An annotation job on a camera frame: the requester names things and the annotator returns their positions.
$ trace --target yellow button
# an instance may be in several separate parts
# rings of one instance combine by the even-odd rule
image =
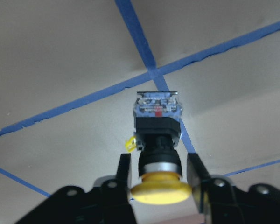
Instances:
[[[153,172],[142,176],[142,183],[131,189],[133,198],[146,204],[173,204],[186,200],[192,188],[173,172]]]

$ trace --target bolt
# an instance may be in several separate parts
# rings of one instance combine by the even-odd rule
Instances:
[[[218,187],[225,186],[225,182],[222,181],[221,179],[215,179],[214,184],[217,185]]]
[[[78,192],[76,190],[69,190],[66,195],[69,197],[75,196]]]
[[[267,195],[270,192],[265,186],[258,186],[256,190],[263,195]]]
[[[110,181],[110,182],[107,184],[107,186],[108,186],[109,188],[115,188],[115,187],[117,187],[117,183],[114,182],[114,181]]]

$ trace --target blue tape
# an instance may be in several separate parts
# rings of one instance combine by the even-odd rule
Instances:
[[[280,31],[280,21],[277,23],[271,24],[269,26],[260,28],[258,30],[255,30],[253,32],[250,32],[248,34],[242,35],[240,37],[234,38],[227,42],[221,43],[214,47],[200,51],[200,52],[190,55],[188,57],[182,58],[175,62],[164,65],[158,69],[158,72],[161,75],[166,75],[168,73],[182,69],[183,67],[190,65],[194,62],[202,61],[203,59],[205,59],[207,57],[221,54],[232,48],[237,48],[237,47],[249,44],[251,42],[257,41],[257,40],[261,39],[262,37],[265,37],[267,35],[277,32],[277,31]]]
[[[274,165],[274,164],[277,164],[277,163],[280,163],[280,160],[275,160],[275,161],[263,163],[263,164],[260,164],[260,165],[254,166],[254,167],[241,169],[241,170],[238,170],[238,171],[234,171],[234,172],[231,172],[231,173],[224,174],[224,176],[233,176],[233,175],[240,174],[240,173],[243,173],[243,172],[247,172],[247,171],[250,171],[250,170],[271,166],[271,165]]]
[[[21,130],[25,127],[29,127],[34,125],[37,122],[41,122],[46,119],[50,119],[52,117],[58,116],[60,114],[66,113],[70,110],[79,108],[81,106],[84,106],[86,104],[90,104],[92,102],[98,101],[100,99],[106,98],[110,95],[119,93],[123,91],[126,88],[132,88],[134,86],[137,86],[139,84],[145,83],[147,81],[150,81],[152,79],[151,74],[144,73],[142,75],[136,76],[134,78],[128,79],[122,83],[110,86],[106,89],[97,91],[95,93],[92,93],[88,96],[79,98],[77,100],[74,100],[72,102],[66,103],[62,106],[53,108],[51,110],[48,110],[46,112],[37,114],[31,118],[28,118],[26,120],[20,121],[16,124],[9,125],[7,127],[4,127],[0,130],[0,136],[7,134],[7,133],[12,133],[16,132],[18,130]]]
[[[24,185],[25,187],[28,187],[31,190],[34,190],[37,193],[40,193],[41,195],[44,195],[46,197],[50,197],[50,194],[48,192],[46,192],[46,191],[44,191],[44,190],[42,190],[42,189],[32,185],[31,183],[28,183],[28,182],[22,180],[21,178],[19,178],[19,177],[13,175],[13,174],[7,172],[6,170],[3,170],[3,169],[0,168],[0,173],[3,174],[4,176],[7,176],[7,177],[11,178],[14,181],[17,181],[18,183]]]
[[[164,79],[164,76],[157,76],[154,79],[154,83],[158,88],[158,91],[169,91],[169,87],[166,83],[166,80]],[[187,129],[181,119],[181,132],[182,132],[182,141],[185,145],[185,148],[187,149],[188,153],[195,153],[195,149],[192,145],[191,139],[189,137],[189,134],[187,132]]]
[[[126,23],[138,52],[143,60],[145,67],[148,70],[155,69],[156,63],[154,56],[149,48],[146,37],[144,36],[143,29],[138,20],[137,14],[133,8],[130,0],[115,0],[117,7],[121,13],[123,20]]]

